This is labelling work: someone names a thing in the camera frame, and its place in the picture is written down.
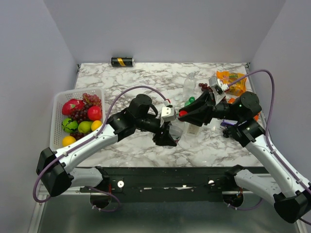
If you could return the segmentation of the small green bottle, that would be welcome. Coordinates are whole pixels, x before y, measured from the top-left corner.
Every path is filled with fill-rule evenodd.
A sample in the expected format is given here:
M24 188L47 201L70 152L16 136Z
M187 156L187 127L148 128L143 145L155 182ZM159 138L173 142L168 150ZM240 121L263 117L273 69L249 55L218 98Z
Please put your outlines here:
M191 103L193 103L195 101L195 97L191 96L189 97L189 99L185 102L184 106L188 106L190 105Z

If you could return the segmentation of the small bottle red cap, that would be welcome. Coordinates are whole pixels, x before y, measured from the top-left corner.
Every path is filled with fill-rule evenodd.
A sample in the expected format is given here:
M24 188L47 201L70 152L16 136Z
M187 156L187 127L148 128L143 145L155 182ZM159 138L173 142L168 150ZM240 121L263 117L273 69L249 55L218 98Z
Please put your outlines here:
M179 119L176 119L169 123L169 133L172 139L175 141L175 143L178 144L178 142L180 141L184 133L185 126L186 126L185 122L180 121Z

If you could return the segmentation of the clear plastic water bottle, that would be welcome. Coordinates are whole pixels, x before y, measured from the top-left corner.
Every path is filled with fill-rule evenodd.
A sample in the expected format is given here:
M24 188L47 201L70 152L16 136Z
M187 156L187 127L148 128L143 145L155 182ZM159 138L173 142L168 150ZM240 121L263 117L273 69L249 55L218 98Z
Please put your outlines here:
M195 73L190 73L184 81L183 85L183 98L188 100L194 94L196 88L196 78Z

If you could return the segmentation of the large clear bottle white cap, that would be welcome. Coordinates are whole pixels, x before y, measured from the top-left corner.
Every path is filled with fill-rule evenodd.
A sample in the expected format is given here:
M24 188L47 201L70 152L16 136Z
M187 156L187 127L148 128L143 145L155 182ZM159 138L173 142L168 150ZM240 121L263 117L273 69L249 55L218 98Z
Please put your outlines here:
M201 127L189 123L187 128L187 135L197 136L200 132L200 129Z

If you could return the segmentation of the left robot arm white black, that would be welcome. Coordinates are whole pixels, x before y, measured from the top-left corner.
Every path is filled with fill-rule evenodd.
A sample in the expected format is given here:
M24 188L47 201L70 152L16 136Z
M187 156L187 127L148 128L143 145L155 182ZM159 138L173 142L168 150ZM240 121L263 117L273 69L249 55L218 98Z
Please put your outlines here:
M108 180L100 167L79 168L78 165L97 151L120 142L136 130L153 134L157 146L177 145L170 134L171 122L176 119L176 111L168 100L164 101L161 115L150 114L155 110L152 100L145 94L138 94L129 106L109 117L99 129L69 146L57 150L46 148L39 156L36 173L48 194L57 197L70 187L90 186L102 192Z

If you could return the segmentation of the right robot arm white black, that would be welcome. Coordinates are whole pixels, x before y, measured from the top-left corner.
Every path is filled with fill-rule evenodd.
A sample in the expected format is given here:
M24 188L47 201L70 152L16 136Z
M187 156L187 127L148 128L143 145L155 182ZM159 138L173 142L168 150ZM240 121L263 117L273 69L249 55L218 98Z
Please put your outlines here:
M242 187L253 192L272 204L283 220L295 223L311 210L311 183L284 158L254 119L260 111L255 93L247 91L233 103L217 103L213 93L205 91L181 108L178 118L198 127L209 124L213 118L236 121L227 128L227 134L261 162L275 183L235 166L234 172L224 177L224 186L229 190Z

